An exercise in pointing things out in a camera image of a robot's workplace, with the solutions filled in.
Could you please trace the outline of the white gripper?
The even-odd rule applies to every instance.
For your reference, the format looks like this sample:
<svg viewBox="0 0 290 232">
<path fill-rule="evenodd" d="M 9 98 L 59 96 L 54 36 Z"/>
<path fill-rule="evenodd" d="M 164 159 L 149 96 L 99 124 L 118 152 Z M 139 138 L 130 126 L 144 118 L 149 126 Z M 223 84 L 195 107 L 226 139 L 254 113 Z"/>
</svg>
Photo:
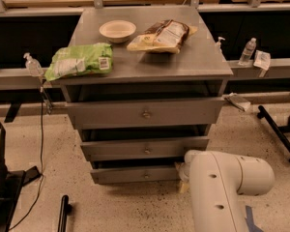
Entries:
<svg viewBox="0 0 290 232">
<path fill-rule="evenodd" d="M 178 184 L 178 192 L 185 193 L 189 190 L 189 183 L 186 183 L 189 180 L 189 165 L 183 162 L 175 162 L 174 165 L 179 170 L 179 177 L 182 180 Z"/>
</svg>

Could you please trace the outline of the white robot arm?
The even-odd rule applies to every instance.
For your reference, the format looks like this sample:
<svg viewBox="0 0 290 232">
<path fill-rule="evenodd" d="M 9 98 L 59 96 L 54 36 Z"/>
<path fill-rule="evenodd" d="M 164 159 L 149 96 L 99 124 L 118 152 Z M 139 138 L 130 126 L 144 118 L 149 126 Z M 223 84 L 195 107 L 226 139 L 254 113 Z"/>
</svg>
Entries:
<svg viewBox="0 0 290 232">
<path fill-rule="evenodd" d="M 189 189 L 195 232 L 263 232 L 240 195 L 259 196 L 274 186 L 275 173 L 263 159 L 217 151 L 189 150 L 176 165 L 180 190 Z"/>
</svg>

